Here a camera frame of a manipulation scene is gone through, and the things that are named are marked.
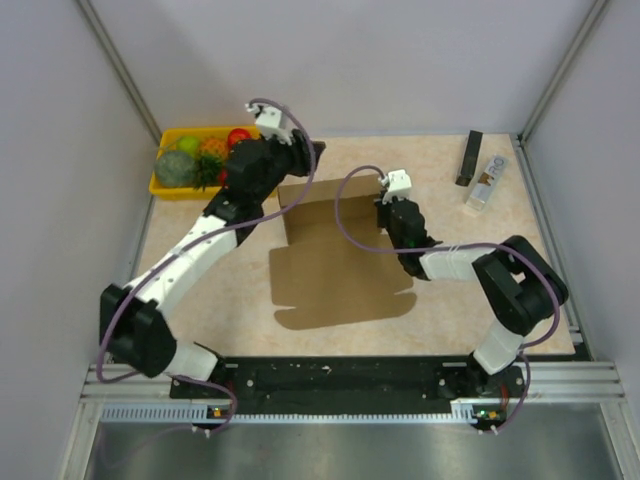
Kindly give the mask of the brown cardboard box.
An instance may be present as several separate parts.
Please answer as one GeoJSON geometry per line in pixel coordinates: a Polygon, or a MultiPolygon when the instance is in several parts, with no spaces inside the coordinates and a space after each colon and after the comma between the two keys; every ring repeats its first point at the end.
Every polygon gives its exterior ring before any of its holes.
{"type": "Polygon", "coordinates": [[[310,330],[400,317],[416,304],[413,279],[377,227],[376,176],[278,190],[286,244],[269,253],[276,321],[310,330]]]}

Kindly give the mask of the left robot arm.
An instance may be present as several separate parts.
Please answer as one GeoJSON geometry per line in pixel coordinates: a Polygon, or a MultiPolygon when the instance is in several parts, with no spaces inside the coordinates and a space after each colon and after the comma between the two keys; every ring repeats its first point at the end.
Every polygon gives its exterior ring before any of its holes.
{"type": "Polygon", "coordinates": [[[203,395],[220,394],[227,382],[221,357],[197,343],[177,340],[168,325],[170,313],[218,260],[267,220],[262,205],[286,176],[313,176],[325,148],[325,142],[307,141],[298,130],[289,143],[275,137],[236,143],[222,188],[188,233],[146,273],[102,292],[101,353],[147,378],[188,376],[203,395]]]}

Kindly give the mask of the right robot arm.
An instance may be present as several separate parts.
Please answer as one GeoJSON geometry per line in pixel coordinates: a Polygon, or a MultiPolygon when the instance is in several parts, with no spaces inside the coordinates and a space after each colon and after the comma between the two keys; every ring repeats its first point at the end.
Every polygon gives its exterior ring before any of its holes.
{"type": "Polygon", "coordinates": [[[504,380],[525,337],[569,298],[569,290],[532,244],[514,235],[497,247],[447,247],[428,235],[419,206],[407,199],[374,201],[404,271],[424,281],[476,281],[494,313],[485,339],[460,373],[441,379],[448,396],[487,396],[504,380]]]}

